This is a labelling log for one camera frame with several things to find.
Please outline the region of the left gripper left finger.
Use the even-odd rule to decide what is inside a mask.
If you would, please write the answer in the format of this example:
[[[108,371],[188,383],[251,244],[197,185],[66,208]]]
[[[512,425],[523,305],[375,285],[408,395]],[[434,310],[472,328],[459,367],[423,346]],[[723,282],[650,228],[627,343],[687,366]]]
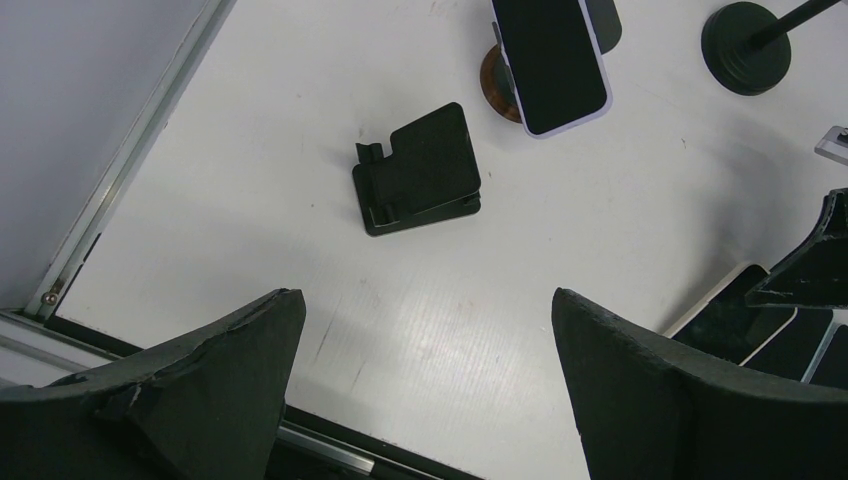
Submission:
[[[44,387],[1,392],[5,479],[260,479],[306,319],[277,289]]]

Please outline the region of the black gooseneck phone stand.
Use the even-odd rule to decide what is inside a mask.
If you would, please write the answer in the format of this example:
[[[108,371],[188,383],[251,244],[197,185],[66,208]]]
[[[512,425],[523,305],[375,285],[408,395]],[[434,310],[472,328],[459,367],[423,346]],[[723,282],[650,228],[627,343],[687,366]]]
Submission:
[[[702,28],[705,65],[730,92],[761,95],[777,86],[790,69],[788,33],[838,3],[809,0],[781,17],[751,1],[727,4],[711,14]]]

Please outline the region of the black folding phone stand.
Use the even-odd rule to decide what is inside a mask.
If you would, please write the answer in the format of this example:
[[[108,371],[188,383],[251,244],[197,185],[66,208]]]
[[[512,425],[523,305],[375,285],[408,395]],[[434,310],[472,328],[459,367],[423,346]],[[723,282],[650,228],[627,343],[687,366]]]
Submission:
[[[379,143],[356,145],[353,181],[364,228],[378,237],[474,215],[482,180],[462,106],[448,103]]]

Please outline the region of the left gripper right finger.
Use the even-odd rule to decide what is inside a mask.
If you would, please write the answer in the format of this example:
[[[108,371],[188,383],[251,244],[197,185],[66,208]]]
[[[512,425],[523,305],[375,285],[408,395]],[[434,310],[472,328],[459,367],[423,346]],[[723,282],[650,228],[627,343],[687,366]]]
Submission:
[[[569,289],[551,322],[594,479],[843,479],[847,393],[751,370]]]

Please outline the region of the lilac cased phone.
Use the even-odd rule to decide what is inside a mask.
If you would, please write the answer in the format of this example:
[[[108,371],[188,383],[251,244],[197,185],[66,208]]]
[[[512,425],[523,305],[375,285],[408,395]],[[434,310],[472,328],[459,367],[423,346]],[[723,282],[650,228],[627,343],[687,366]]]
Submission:
[[[609,111],[611,87],[586,2],[501,0],[492,9],[529,136],[546,139]]]

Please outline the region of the light blue cased phone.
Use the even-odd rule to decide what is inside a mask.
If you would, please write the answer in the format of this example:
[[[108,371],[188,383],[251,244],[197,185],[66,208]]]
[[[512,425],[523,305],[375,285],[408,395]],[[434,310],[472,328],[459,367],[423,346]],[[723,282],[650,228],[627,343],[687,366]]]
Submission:
[[[801,381],[832,320],[831,310],[799,309],[796,317],[744,367]]]

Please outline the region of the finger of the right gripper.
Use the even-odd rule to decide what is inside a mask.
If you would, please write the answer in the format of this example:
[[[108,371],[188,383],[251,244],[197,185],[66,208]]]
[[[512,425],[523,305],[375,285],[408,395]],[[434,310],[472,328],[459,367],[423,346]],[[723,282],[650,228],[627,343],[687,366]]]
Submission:
[[[752,307],[847,308],[847,190],[823,198],[806,239],[745,294]]]

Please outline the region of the cream cased phone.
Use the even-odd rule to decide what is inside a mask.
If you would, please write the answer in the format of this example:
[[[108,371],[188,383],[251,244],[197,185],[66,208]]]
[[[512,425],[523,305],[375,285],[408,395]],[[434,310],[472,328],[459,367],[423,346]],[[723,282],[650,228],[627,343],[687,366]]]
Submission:
[[[664,336],[736,365],[746,365],[796,317],[790,307],[751,307],[745,295],[769,271],[737,265],[669,327]]]

